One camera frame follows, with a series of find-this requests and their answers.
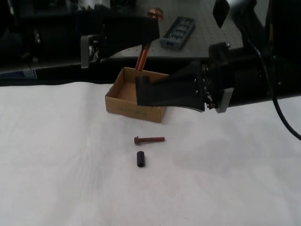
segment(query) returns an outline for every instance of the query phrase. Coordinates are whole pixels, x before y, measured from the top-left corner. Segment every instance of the cardboard box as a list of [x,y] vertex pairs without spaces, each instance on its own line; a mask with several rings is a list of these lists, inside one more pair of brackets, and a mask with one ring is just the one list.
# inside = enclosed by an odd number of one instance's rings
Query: cardboard box
[[135,77],[140,75],[149,76],[151,81],[168,76],[148,71],[139,72],[128,67],[123,68],[105,96],[107,112],[160,123],[164,117],[165,107],[137,105]]

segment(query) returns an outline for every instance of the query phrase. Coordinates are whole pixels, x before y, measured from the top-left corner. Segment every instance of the black cylinder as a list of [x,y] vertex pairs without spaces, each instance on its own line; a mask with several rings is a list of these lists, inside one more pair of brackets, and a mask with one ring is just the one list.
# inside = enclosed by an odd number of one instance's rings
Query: black cylinder
[[145,166],[144,152],[137,152],[137,166],[138,167],[144,167]]

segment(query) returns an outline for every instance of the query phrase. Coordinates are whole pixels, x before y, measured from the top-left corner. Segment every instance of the red bolt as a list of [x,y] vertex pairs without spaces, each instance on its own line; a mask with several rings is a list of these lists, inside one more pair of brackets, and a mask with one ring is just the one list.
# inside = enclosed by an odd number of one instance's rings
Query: red bolt
[[163,142],[163,141],[165,141],[165,137],[150,137],[150,138],[135,137],[134,138],[135,144],[145,143],[145,142]]
[[[149,17],[157,19],[158,21],[163,20],[163,10],[161,10],[160,8],[150,9],[150,11],[147,13],[147,15]],[[138,58],[137,65],[136,65],[136,70],[142,71],[144,69],[147,54],[149,52],[150,47],[151,47],[151,43],[142,45],[142,50],[141,50],[141,53],[140,53],[140,56]]]

